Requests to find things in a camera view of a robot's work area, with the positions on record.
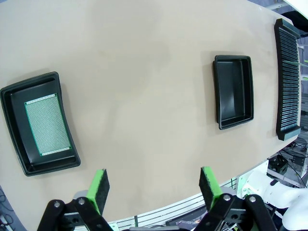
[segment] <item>black rack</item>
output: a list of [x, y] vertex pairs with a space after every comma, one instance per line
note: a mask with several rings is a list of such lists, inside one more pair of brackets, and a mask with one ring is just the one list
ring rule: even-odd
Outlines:
[[300, 133], [297, 125], [299, 113], [299, 66], [297, 38], [299, 30], [277, 19], [275, 38], [278, 59], [278, 112], [276, 133], [279, 140], [287, 140]]

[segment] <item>screw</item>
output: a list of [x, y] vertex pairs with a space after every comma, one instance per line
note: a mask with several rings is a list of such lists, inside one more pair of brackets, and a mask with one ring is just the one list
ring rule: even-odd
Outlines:
[[83, 205], [83, 204], [85, 203], [85, 200], [81, 198], [81, 199], [78, 201], [78, 203], [79, 203], [80, 205]]
[[223, 196], [223, 199], [224, 199], [225, 201], [229, 201], [229, 200], [231, 199], [231, 197], [230, 197], [229, 195], [224, 195], [224, 196]]
[[56, 201], [56, 202], [54, 203], [54, 206], [55, 206], [56, 208], [58, 208], [58, 207], [60, 207], [60, 203], [59, 203], [58, 201]]
[[250, 200], [250, 202], [255, 202], [256, 201], [256, 198], [254, 197], [254, 196], [251, 196], [250, 198], [249, 198], [249, 200]]

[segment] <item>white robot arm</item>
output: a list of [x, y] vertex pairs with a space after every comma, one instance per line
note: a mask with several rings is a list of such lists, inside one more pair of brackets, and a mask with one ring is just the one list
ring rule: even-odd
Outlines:
[[286, 229], [308, 229], [308, 189], [285, 186], [256, 170], [249, 175], [241, 190], [242, 198], [247, 194], [257, 194], [265, 203], [288, 208], [282, 218]]

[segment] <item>black plastic tray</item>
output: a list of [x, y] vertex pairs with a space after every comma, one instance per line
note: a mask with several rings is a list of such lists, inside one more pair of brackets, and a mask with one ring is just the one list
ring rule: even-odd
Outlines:
[[252, 120], [254, 95], [250, 57], [217, 55], [213, 61], [213, 72], [219, 129]]
[[[27, 117], [25, 102], [57, 94], [70, 149], [40, 155]], [[26, 176], [54, 172], [80, 165], [71, 133], [64, 114], [59, 76], [57, 72], [26, 79], [0, 90], [6, 123], [19, 162]]]

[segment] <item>beige tabletop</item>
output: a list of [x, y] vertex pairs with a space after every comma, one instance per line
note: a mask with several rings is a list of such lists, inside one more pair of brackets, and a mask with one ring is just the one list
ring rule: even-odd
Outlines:
[[[223, 182], [290, 143], [275, 132], [275, 12], [246, 0], [9, 0], [0, 4], [0, 88], [57, 71], [81, 166], [26, 177], [0, 113], [0, 185], [35, 230], [106, 168], [108, 221], [199, 192], [201, 166]], [[255, 118], [219, 130], [212, 61], [249, 55]]]

